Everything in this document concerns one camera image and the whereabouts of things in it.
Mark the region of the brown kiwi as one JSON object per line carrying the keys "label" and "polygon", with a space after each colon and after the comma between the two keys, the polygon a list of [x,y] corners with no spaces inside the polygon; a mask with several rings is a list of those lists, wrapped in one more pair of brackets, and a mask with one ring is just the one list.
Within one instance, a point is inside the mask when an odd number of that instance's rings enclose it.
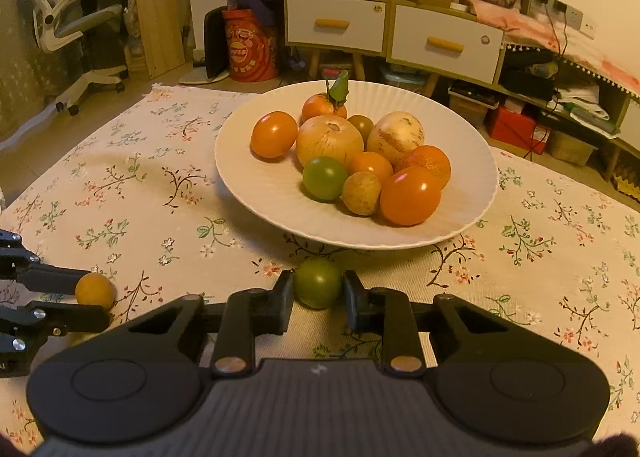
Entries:
{"label": "brown kiwi", "polygon": [[116,301],[116,290],[112,282],[99,273],[88,273],[77,282],[75,299],[82,305],[99,305],[105,311],[111,310]]}
{"label": "brown kiwi", "polygon": [[359,217],[370,217],[378,209],[382,184],[370,171],[352,173],[343,185],[341,199],[345,207]]}

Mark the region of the green tomato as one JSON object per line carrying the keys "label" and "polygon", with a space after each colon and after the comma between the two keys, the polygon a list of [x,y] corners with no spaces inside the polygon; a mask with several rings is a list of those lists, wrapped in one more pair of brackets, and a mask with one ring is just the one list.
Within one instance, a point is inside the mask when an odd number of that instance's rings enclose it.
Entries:
{"label": "green tomato", "polygon": [[331,157],[311,159],[303,170],[306,192],[320,202],[332,203],[341,196],[348,171],[341,162]]}
{"label": "green tomato", "polygon": [[294,271],[294,290],[297,300],[305,307],[326,309],[342,293],[342,271],[323,258],[306,260]]}

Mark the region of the yellow-green tomato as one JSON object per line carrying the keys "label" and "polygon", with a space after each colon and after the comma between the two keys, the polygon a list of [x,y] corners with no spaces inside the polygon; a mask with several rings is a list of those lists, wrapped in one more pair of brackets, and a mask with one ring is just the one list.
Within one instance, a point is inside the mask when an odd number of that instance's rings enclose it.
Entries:
{"label": "yellow-green tomato", "polygon": [[414,226],[434,214],[442,199],[442,185],[423,167],[395,173],[382,186],[380,209],[384,219],[397,226]]}

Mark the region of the pale yellow melon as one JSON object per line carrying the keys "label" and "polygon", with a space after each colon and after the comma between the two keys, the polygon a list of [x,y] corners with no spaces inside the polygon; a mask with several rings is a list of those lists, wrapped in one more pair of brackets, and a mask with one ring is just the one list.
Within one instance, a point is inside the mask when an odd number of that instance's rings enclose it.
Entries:
{"label": "pale yellow melon", "polygon": [[369,133],[366,151],[382,155],[393,167],[424,142],[421,121],[406,112],[383,116]]}

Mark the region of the large orange tomato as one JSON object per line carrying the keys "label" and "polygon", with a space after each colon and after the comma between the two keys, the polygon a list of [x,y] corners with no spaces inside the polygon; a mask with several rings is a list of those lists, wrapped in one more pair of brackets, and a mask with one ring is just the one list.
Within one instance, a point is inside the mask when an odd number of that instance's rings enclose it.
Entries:
{"label": "large orange tomato", "polygon": [[269,113],[254,125],[250,150],[262,159],[278,159],[288,154],[297,138],[297,122],[285,112]]}

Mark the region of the large tan pomelo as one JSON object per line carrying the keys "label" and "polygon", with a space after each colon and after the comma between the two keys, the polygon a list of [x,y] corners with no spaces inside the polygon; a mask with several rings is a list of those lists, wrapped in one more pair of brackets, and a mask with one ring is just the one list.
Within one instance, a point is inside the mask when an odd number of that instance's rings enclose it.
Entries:
{"label": "large tan pomelo", "polygon": [[303,166],[318,157],[330,157],[348,167],[364,150],[360,132],[348,120],[331,115],[309,118],[300,126],[295,154]]}

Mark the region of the leafy orange tangerine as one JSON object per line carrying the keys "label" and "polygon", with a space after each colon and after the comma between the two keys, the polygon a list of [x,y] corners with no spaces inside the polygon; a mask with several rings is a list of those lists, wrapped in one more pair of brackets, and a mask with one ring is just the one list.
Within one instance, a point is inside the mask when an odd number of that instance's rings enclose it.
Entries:
{"label": "leafy orange tangerine", "polygon": [[349,72],[345,69],[332,82],[326,80],[326,91],[311,95],[306,99],[300,115],[300,122],[303,124],[310,118],[324,115],[347,118],[348,85]]}

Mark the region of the large white plate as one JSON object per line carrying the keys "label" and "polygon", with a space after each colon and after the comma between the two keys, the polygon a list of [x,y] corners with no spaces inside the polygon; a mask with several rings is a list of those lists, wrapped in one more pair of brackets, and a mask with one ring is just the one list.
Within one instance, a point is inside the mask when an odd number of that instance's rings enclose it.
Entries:
{"label": "large white plate", "polygon": [[352,81],[332,114],[319,81],[254,96],[222,126],[215,162],[262,220],[338,247],[433,245],[469,229],[497,194],[480,133],[448,107]]}

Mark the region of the floral tablecloth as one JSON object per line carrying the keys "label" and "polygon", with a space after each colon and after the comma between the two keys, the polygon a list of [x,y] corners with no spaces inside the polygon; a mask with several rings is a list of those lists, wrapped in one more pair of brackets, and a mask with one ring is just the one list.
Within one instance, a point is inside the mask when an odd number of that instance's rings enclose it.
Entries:
{"label": "floral tablecloth", "polygon": [[304,191],[296,155],[264,162],[255,122],[298,116],[319,84],[263,95],[157,86],[66,153],[2,212],[46,263],[101,274],[124,324],[182,295],[208,303],[271,288],[307,260],[414,302],[448,292],[592,359],[610,397],[599,437],[639,431],[639,216],[563,174],[489,146],[421,95],[356,82],[378,119],[418,118],[450,159],[425,222],[398,228]]}

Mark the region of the red box under cabinet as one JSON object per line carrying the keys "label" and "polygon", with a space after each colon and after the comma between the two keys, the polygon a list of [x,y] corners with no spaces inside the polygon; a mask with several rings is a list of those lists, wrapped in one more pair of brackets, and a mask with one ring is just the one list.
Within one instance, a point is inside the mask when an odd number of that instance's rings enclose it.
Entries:
{"label": "red box under cabinet", "polygon": [[523,114],[498,106],[489,110],[485,127],[491,139],[541,155],[547,146],[551,130]]}

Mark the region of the white office chair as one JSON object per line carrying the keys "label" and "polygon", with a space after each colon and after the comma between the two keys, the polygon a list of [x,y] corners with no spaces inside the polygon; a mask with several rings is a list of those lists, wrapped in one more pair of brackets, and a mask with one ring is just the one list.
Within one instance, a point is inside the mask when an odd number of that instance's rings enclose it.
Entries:
{"label": "white office chair", "polygon": [[58,112],[67,110],[70,116],[79,113],[79,102],[92,86],[113,86],[117,93],[125,90],[124,80],[128,77],[125,64],[109,68],[94,68],[89,60],[88,32],[111,23],[120,24],[124,15],[121,4],[113,4],[99,9],[77,20],[62,24],[63,14],[80,0],[30,0],[32,22],[38,48],[44,53],[54,53],[77,41],[80,42],[80,64],[82,74],[62,94],[54,100]]}

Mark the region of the long low tv cabinet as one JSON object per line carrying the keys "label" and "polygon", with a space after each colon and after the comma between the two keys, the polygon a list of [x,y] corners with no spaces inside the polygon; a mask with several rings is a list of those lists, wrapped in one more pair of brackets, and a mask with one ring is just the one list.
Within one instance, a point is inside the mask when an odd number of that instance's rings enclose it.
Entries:
{"label": "long low tv cabinet", "polygon": [[503,32],[500,86],[543,100],[547,113],[567,121],[555,142],[596,144],[605,180],[638,199],[639,78],[570,26],[560,2],[541,3],[532,16],[482,0],[471,8],[477,21]]}

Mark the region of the orange printed bag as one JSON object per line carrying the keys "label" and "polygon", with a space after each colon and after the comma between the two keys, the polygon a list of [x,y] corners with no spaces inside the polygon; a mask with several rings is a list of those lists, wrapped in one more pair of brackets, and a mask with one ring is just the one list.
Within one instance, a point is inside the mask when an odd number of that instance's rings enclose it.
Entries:
{"label": "orange printed bag", "polygon": [[229,72],[234,81],[259,82],[276,78],[278,67],[278,34],[265,27],[250,9],[224,10]]}

